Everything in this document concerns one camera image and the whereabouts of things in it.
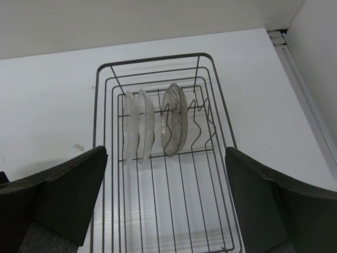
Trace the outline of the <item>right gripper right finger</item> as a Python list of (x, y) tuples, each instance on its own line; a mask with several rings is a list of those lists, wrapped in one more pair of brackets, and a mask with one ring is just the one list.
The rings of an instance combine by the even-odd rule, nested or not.
[(246, 252), (336, 252), (336, 192), (299, 181), (234, 147), (225, 163)]

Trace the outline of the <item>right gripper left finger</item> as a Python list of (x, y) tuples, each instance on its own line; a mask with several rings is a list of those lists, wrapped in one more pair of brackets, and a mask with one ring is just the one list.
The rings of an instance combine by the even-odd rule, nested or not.
[(28, 177), (1, 172), (1, 252), (77, 252), (104, 178), (107, 151), (97, 146)]

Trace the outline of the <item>clear plate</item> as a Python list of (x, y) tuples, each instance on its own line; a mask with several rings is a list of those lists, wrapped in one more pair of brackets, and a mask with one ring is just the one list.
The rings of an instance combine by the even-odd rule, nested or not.
[(187, 100), (180, 86), (172, 83), (162, 102), (161, 140), (164, 154), (172, 157), (179, 153), (188, 133)]
[(150, 156), (152, 151), (155, 139), (155, 111), (150, 96), (143, 89), (139, 90), (137, 102), (140, 114), (137, 160), (142, 163), (144, 159)]
[(127, 165), (136, 157), (140, 122), (138, 103), (130, 91), (125, 94), (123, 109), (123, 163)]

